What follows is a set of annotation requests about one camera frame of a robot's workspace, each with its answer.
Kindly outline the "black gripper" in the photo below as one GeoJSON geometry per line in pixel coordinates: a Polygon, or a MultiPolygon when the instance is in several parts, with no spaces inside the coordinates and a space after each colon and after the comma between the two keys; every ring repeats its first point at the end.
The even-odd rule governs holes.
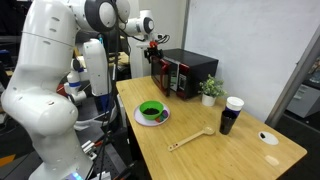
{"type": "Polygon", "coordinates": [[[152,57],[155,56],[157,58],[163,57],[163,51],[158,49],[157,47],[148,47],[144,51],[144,57],[148,60],[148,62],[151,62],[152,57]]]}

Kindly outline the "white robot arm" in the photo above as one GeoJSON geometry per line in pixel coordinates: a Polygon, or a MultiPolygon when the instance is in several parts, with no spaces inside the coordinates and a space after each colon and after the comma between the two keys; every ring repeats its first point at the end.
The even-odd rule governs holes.
{"type": "Polygon", "coordinates": [[[74,124],[78,109],[57,93],[69,74],[76,35],[118,28],[151,36],[149,10],[131,18],[128,0],[34,0],[27,13],[15,71],[1,95],[4,111],[28,132],[42,164],[29,180],[86,178],[93,161],[83,151],[74,124]]]}

